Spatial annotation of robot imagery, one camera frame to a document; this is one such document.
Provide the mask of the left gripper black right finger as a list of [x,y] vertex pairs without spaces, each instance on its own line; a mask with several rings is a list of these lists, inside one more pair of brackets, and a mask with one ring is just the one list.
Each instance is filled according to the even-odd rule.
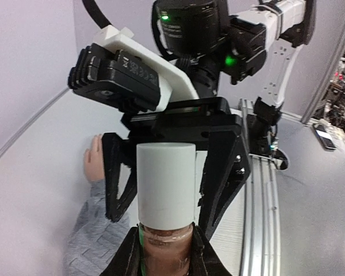
[[199,226],[193,226],[189,275],[231,276]]

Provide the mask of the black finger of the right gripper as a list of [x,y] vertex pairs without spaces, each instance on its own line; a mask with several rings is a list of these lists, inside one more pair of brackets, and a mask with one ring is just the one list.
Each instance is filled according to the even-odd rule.
[[250,165],[242,135],[210,134],[198,202],[201,208],[198,226],[206,238],[212,238],[249,175]]
[[[103,167],[105,171],[105,206],[107,219],[118,222],[137,194],[136,144],[116,133],[102,137]],[[118,196],[120,167],[124,164],[130,175],[123,193]]]

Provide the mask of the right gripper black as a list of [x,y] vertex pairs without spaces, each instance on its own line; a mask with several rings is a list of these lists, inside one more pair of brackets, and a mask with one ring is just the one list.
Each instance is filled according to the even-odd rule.
[[183,39],[169,43],[175,64],[168,56],[120,52],[122,77],[127,99],[121,104],[122,123],[129,129],[125,147],[140,143],[187,142],[199,150],[243,151],[242,120],[233,115],[223,98],[214,97],[223,53],[215,50],[202,55],[197,64],[190,58],[193,33],[208,34],[217,26],[225,5],[210,2],[207,8],[186,1],[156,1],[152,6],[155,36],[184,31]]

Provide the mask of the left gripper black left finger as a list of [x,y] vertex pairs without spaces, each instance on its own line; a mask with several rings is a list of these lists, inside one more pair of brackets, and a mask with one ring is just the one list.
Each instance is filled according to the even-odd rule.
[[139,228],[132,227],[100,276],[142,276]]

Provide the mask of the white nail polish cap brush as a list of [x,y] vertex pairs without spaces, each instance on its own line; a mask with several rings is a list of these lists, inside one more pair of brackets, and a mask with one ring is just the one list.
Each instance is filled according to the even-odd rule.
[[184,228],[196,209],[196,146],[143,143],[136,146],[139,221],[155,230]]

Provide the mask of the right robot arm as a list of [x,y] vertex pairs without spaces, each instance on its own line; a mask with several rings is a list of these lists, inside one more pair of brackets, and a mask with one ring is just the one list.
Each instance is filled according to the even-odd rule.
[[153,110],[122,108],[129,136],[108,141],[108,147],[120,156],[108,159],[105,167],[126,164],[131,174],[121,198],[116,197],[118,179],[107,178],[107,218],[118,221],[137,194],[138,144],[193,143],[197,150],[207,152],[199,184],[198,224],[207,238],[213,236],[250,175],[248,154],[270,152],[267,137],[281,117],[292,66],[279,74],[281,85],[274,103],[257,99],[250,119],[233,115],[228,102],[214,96],[220,73],[228,74],[233,85],[254,75],[263,67],[268,49],[280,39],[300,50],[313,35],[315,9],[315,1],[267,1],[230,16],[225,1],[156,1],[152,32],[162,62],[175,60],[175,71],[158,65],[158,57],[125,30],[113,26],[100,30],[96,42],[112,53],[127,50],[142,57],[172,88],[172,95]]

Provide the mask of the mannequin hand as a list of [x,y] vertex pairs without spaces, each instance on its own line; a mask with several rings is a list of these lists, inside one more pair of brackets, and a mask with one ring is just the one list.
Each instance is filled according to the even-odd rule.
[[90,148],[85,151],[84,171],[85,176],[89,182],[95,182],[104,179],[105,172],[102,152],[102,135],[94,136]]

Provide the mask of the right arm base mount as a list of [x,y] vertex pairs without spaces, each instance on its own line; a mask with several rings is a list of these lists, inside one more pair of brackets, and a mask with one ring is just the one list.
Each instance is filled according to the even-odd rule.
[[258,97],[254,103],[253,114],[246,117],[250,153],[274,159],[277,170],[286,170],[289,167],[288,158],[278,148],[278,122],[282,117],[282,105],[268,105]]

